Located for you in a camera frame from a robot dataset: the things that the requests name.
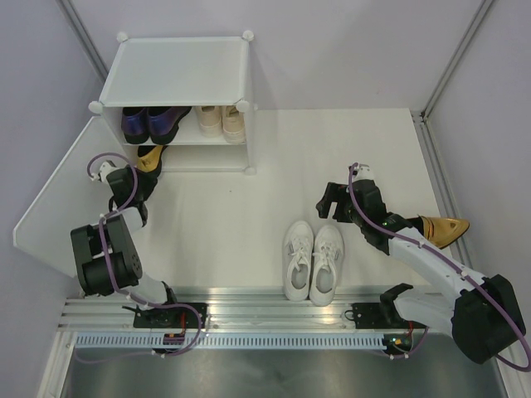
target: gray floor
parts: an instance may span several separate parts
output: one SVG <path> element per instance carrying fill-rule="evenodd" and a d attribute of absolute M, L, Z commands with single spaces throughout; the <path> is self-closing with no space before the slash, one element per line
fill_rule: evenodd
<path fill-rule="evenodd" d="M 82 350 L 102 358 L 124 350 Z M 488 398 L 506 397 L 492 362 L 468 361 L 455 344 L 429 336 L 411 359 L 368 352 L 211 351 L 71 366 L 70 395 L 88 397 Z"/>

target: beige shoe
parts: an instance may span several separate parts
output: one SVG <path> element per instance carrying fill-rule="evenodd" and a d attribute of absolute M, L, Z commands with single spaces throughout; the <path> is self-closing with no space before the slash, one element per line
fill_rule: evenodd
<path fill-rule="evenodd" d="M 219 137 L 223 134 L 222 110 L 219 106 L 196 106 L 194 107 L 205 137 Z"/>
<path fill-rule="evenodd" d="M 246 128 L 243 114 L 236 106 L 223 107 L 223 135 L 228 143 L 244 143 L 246 141 Z"/>

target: shoelace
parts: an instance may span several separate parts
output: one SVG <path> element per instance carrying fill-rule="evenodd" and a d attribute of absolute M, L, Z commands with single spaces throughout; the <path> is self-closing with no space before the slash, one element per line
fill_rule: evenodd
<path fill-rule="evenodd" d="M 328 268 L 328 271 L 332 271 L 331 264 L 334 264 L 335 261 L 335 255 L 332 255 L 332 253 L 337 253 L 338 248 L 335 245 L 331 245 L 330 243 L 325 243 L 321 245 L 321 251 L 315 252 L 314 257 L 318 257 L 317 261 L 323 261 L 324 265 L 323 268 Z"/>
<path fill-rule="evenodd" d="M 295 269 L 297 269 L 297 272 L 300 272 L 299 261 L 304 260 L 307 265 L 311 264 L 305 253 L 308 246 L 310 246 L 310 242 L 307 238 L 300 238 L 297 236 L 291 241 L 291 244 L 293 246 L 293 253 L 290 253 L 290 255 L 293 256 L 291 263 L 295 262 Z"/>

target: shoe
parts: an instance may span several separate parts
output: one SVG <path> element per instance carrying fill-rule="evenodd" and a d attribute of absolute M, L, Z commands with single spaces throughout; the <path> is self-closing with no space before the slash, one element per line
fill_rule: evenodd
<path fill-rule="evenodd" d="M 121 127 L 128 143 L 145 143 L 149 138 L 147 108 L 123 108 Z"/>
<path fill-rule="evenodd" d="M 157 145 L 168 145 L 179 130 L 179 122 L 190 113 L 191 106 L 155 106 L 148 108 L 148 129 Z"/>
<path fill-rule="evenodd" d="M 225 140 L 234 144 L 244 143 L 246 141 L 246 128 L 243 114 L 236 109 L 236 106 L 224 106 L 222 119 Z"/>
<path fill-rule="evenodd" d="M 196 106 L 197 119 L 205 137 L 219 137 L 223 134 L 222 109 L 219 106 Z"/>
<path fill-rule="evenodd" d="M 282 254 L 284 294 L 291 301 L 308 298 L 314 232 L 306 221 L 297 221 L 285 234 Z"/>
<path fill-rule="evenodd" d="M 309 299 L 313 304 L 324 307 L 332 303 L 344 252 L 343 238 L 335 226 L 326 225 L 319 230 L 315 237 L 314 271 L 309 289 Z"/>
<path fill-rule="evenodd" d="M 468 231 L 470 223 L 460 218 L 421 216 L 424 237 L 439 249 L 444 249 Z"/>
<path fill-rule="evenodd" d="M 163 170 L 162 155 L 167 145 L 143 145 L 137 150 L 139 160 L 136 168 L 151 177 L 157 178 Z"/>

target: slotted cable tray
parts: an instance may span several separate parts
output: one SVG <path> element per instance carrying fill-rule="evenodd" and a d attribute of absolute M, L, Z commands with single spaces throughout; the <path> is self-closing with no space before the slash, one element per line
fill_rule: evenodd
<path fill-rule="evenodd" d="M 194 332 L 188 332 L 188 345 Z M 76 348 L 174 348 L 163 332 L 79 332 Z M 194 349 L 382 350 L 381 333 L 203 333 Z"/>

